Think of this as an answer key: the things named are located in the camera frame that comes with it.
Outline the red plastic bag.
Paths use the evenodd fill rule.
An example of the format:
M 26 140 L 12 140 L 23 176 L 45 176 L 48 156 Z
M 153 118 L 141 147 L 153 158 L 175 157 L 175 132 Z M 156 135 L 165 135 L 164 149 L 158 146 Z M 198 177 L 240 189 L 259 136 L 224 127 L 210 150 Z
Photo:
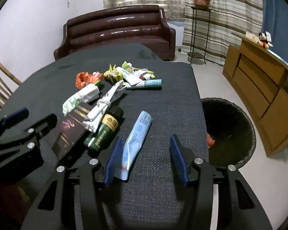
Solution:
M 207 134 L 207 145 L 208 145 L 208 148 L 212 147 L 214 144 L 215 144 L 215 140 L 209 134 Z

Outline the dark cigarette box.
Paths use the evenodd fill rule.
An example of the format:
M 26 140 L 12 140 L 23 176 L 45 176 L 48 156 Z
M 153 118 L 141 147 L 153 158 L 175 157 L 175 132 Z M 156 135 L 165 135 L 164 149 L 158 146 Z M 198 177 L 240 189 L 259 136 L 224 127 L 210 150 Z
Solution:
M 83 121 L 92 108 L 93 106 L 81 102 L 58 120 L 55 129 L 46 136 L 47 143 L 60 162 L 68 163 L 82 152 L 84 135 L 87 132 Z

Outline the green spray bottle black cap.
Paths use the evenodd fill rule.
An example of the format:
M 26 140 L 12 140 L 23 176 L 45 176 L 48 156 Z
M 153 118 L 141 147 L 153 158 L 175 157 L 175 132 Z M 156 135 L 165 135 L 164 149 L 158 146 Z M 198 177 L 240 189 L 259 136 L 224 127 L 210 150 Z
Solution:
M 103 116 L 97 133 L 91 133 L 85 140 L 84 145 L 98 151 L 110 140 L 123 120 L 124 111 L 119 106 L 112 106 Z

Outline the light blue squeezed tube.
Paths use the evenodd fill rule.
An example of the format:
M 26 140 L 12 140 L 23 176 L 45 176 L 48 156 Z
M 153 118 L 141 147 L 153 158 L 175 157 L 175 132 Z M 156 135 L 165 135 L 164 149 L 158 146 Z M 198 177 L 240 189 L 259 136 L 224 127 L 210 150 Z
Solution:
M 128 179 L 129 171 L 141 150 L 152 121 L 153 118 L 148 112 L 141 111 L 123 146 L 122 163 L 115 174 L 117 178 L 123 181 Z

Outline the twisted silver white tube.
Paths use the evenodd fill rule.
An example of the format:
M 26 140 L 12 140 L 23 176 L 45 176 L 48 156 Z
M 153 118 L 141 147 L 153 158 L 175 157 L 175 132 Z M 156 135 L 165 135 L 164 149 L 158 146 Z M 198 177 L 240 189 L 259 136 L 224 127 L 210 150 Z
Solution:
M 86 130 L 95 133 L 99 127 L 99 124 L 111 103 L 121 97 L 126 89 L 125 82 L 120 80 L 112 88 L 97 101 L 94 108 L 86 115 L 83 120 L 83 126 Z

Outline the white green packet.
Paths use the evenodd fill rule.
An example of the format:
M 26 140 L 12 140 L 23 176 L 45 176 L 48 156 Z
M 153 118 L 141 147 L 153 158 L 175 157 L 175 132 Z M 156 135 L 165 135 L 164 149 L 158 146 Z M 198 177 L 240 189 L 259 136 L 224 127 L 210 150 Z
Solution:
M 99 89 L 95 84 L 88 84 L 75 94 L 71 95 L 62 105 L 62 113 L 64 116 L 71 112 L 81 102 L 88 103 L 99 97 Z

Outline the black wicker trash bin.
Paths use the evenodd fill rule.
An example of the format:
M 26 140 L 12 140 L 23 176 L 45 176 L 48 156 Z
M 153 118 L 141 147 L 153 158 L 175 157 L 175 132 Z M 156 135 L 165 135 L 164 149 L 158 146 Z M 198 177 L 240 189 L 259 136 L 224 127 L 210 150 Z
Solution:
M 242 168 L 252 157 L 257 140 L 252 121 L 242 108 L 222 98 L 201 99 L 207 133 L 215 140 L 209 163 Z

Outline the dark grey tablecloth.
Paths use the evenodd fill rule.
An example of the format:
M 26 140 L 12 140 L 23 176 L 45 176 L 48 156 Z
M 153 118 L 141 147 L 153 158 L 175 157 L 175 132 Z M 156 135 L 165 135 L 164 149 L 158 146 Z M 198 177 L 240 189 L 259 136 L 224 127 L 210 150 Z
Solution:
M 178 146 L 191 158 L 208 158 L 206 126 L 192 67 L 182 62 L 162 61 L 145 46 L 131 44 L 84 50 L 64 57 L 31 75 L 14 92 L 1 115 L 28 108 L 30 115 L 22 128 L 54 113 L 64 121 L 62 105 L 76 92 L 76 74 L 105 71 L 111 64 L 129 62 L 134 67 L 154 71 L 162 80 L 160 88 L 123 90 L 114 104 L 124 112 L 122 122 L 107 142 L 120 147 L 118 169 L 105 172 L 102 183 L 92 185 L 89 160 L 99 150 L 86 150 L 83 140 L 75 166 L 80 170 L 81 204 L 91 198 L 101 203 L 99 210 L 82 211 L 86 229 L 183 229 L 190 217 L 196 192 L 177 177 L 171 154 Z

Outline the orange crumpled wrapper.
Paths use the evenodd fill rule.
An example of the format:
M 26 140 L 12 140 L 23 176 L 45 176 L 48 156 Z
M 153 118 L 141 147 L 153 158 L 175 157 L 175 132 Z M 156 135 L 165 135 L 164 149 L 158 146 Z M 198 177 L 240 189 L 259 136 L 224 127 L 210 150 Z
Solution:
M 93 74 L 89 74 L 88 72 L 80 72 L 76 75 L 75 86 L 77 89 L 81 90 L 88 84 L 99 86 L 102 80 L 102 73 L 93 72 Z

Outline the teal white tube box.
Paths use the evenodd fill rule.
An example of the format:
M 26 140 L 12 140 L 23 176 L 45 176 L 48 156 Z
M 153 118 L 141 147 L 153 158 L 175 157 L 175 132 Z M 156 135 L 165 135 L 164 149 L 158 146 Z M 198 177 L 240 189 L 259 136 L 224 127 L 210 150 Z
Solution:
M 147 88 L 161 88 L 162 87 L 162 79 L 157 80 L 142 80 L 136 85 L 130 85 L 129 83 L 125 83 L 127 89 L 147 89 Z

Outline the yellow crumpled wrapper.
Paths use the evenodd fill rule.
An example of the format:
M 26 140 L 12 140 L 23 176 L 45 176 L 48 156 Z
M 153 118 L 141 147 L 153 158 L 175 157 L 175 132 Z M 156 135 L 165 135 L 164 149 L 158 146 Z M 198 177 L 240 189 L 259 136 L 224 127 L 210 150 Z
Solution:
M 112 84 L 116 84 L 119 81 L 122 81 L 123 74 L 116 69 L 116 65 L 109 64 L 109 69 L 103 73 L 103 76 L 106 80 L 110 81 Z

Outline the wooden sideboard cabinet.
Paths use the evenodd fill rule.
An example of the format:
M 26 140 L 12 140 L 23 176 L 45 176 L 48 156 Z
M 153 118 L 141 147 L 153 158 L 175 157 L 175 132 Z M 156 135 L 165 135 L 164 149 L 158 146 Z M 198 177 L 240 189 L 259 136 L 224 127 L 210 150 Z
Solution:
M 223 75 L 250 113 L 266 156 L 283 151 L 288 146 L 288 63 L 242 37 L 239 48 L 228 47 Z

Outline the striped beige curtain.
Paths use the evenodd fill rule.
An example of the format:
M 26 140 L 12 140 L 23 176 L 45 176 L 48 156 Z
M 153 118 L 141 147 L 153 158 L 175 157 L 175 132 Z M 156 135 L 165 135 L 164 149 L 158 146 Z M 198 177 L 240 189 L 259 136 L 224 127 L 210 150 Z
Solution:
M 159 5 L 164 8 L 169 21 L 182 21 L 184 34 L 182 51 L 190 49 L 193 0 L 103 0 L 105 8 L 127 5 Z M 263 0 L 212 0 L 210 34 L 206 59 L 218 65 L 224 65 L 229 45 L 240 45 L 240 39 L 233 33 L 258 33 L 263 23 Z M 198 12 L 199 38 L 195 40 L 195 49 L 203 53 L 205 48 L 207 12 Z

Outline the dark brown leather sofa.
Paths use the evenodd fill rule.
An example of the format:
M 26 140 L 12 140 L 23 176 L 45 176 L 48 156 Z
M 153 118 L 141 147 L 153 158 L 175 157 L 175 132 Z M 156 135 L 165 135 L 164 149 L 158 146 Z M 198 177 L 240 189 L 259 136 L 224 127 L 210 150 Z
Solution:
M 175 59 L 176 31 L 158 5 L 130 5 L 90 12 L 69 19 L 55 60 L 84 49 L 106 45 L 142 44 L 165 61 Z

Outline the Mickey Mouse plush toy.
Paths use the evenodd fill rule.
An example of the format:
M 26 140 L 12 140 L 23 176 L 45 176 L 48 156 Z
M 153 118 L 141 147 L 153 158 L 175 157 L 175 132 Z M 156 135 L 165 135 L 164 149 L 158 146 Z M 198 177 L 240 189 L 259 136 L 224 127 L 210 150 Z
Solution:
M 257 43 L 262 46 L 265 49 L 269 49 L 273 47 L 273 44 L 271 43 L 271 34 L 269 32 L 260 32 L 258 34 L 259 40 Z

